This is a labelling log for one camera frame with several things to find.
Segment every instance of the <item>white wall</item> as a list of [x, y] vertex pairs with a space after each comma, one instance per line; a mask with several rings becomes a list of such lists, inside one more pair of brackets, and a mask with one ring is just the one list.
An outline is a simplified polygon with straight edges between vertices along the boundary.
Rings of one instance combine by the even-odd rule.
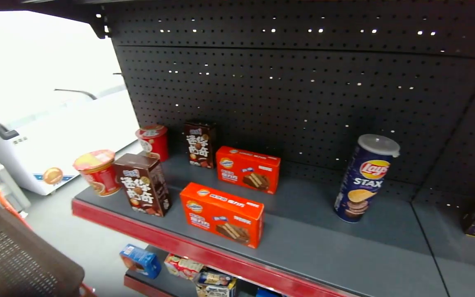
[[0, 107], [19, 111], [54, 88], [106, 88], [119, 72], [111, 40], [98, 39], [88, 24], [0, 12]]

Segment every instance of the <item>lay's logo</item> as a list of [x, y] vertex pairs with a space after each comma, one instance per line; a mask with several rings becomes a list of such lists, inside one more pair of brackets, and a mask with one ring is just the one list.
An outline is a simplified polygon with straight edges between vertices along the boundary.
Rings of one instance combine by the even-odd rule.
[[229, 158], [221, 158], [219, 161], [219, 165], [225, 167], [226, 169], [232, 168], [234, 165], [234, 161], [230, 160]]
[[210, 194], [210, 191], [209, 191], [209, 190], [206, 190], [206, 189], [200, 189], [200, 190], [198, 191], [198, 195], [199, 195], [199, 196], [206, 196], [206, 195], [208, 195], [208, 194]]
[[186, 207], [190, 208], [193, 212], [196, 212], [198, 214], [200, 214], [201, 211], [203, 211], [203, 207], [195, 201], [188, 201], [186, 203]]
[[385, 160], [369, 160], [360, 166], [360, 173], [367, 179], [378, 180], [388, 172], [390, 162]]

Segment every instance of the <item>lay's stax can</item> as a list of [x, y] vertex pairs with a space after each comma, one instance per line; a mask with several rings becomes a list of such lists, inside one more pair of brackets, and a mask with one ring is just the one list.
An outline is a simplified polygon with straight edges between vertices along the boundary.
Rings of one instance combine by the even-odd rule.
[[335, 202], [335, 211], [342, 220], [360, 221], [400, 149], [398, 143], [388, 137], [364, 134], [358, 138]]

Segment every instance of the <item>shopping basket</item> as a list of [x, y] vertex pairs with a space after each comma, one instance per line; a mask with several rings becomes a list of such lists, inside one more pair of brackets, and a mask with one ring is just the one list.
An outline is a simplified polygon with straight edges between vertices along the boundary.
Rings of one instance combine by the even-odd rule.
[[0, 297], [80, 296], [83, 268], [32, 232], [2, 194], [0, 204]]

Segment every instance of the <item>instant noodle cup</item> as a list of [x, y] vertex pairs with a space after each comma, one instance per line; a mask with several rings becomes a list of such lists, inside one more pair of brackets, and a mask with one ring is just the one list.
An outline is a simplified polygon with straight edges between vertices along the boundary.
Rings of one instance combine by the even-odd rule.
[[109, 196], [120, 190], [115, 169], [111, 166], [115, 152], [99, 150], [78, 157], [73, 167], [76, 169], [99, 196]]
[[135, 135], [148, 157], [158, 158], [161, 162], [168, 160], [168, 128], [152, 125], [140, 128]]

